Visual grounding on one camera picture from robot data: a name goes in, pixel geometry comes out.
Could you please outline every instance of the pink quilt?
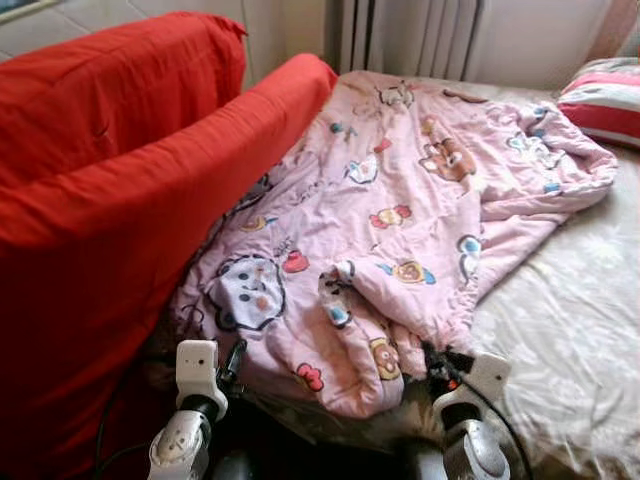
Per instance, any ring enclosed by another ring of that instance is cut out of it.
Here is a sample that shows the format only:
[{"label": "pink quilt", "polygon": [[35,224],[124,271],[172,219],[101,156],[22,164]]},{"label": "pink quilt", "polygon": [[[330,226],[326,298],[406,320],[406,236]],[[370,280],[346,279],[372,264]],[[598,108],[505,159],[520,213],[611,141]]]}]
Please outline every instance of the pink quilt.
[{"label": "pink quilt", "polygon": [[258,391],[391,408],[425,375],[420,340],[469,352],[478,300],[616,168],[551,104],[344,75],[200,252],[171,305],[178,336],[223,354],[246,339],[240,380]]}]

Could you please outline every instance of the bed sheet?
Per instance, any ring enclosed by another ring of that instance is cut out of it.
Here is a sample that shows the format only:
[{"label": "bed sheet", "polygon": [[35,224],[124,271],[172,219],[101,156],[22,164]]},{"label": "bed sheet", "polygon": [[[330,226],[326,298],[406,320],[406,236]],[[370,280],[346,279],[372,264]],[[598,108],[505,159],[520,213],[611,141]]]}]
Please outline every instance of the bed sheet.
[{"label": "bed sheet", "polygon": [[[442,83],[520,105],[552,100],[551,92]],[[489,293],[472,329],[478,350],[511,362],[499,407],[539,478],[640,478],[640,152],[607,148],[620,160],[612,192]],[[440,435],[417,383],[400,407],[368,420],[248,396],[310,440],[388,450],[401,437]]]}]

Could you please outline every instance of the wrinkled fabric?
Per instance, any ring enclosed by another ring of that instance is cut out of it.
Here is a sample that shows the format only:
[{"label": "wrinkled fabric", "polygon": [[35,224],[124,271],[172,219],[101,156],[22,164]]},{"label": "wrinkled fabric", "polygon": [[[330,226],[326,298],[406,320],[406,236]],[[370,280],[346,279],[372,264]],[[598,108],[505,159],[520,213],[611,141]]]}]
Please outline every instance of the wrinkled fabric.
[{"label": "wrinkled fabric", "polygon": [[518,108],[354,72],[271,188],[236,210],[172,303],[181,338],[248,342],[257,391],[367,417],[424,377],[420,341],[471,350],[473,311],[616,159],[551,104]]}]

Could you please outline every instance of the red and white striped pillow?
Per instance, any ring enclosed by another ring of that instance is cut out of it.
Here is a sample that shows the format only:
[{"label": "red and white striped pillow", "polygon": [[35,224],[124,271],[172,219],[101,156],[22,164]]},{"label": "red and white striped pillow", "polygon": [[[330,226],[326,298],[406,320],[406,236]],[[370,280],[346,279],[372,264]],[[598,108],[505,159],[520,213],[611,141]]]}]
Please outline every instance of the red and white striped pillow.
[{"label": "red and white striped pillow", "polygon": [[562,91],[558,107],[590,137],[640,148],[638,59],[587,63]]}]

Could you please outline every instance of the red sofa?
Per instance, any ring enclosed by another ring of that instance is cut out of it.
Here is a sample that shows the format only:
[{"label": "red sofa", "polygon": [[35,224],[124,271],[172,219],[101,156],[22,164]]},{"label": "red sofa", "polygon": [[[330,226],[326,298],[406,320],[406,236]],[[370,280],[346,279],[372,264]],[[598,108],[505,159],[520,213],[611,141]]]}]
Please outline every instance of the red sofa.
[{"label": "red sofa", "polygon": [[[91,469],[105,402],[209,226],[330,95],[310,55],[239,95],[243,35],[175,13],[0,64],[0,472]],[[123,395],[131,434],[153,397]]]}]

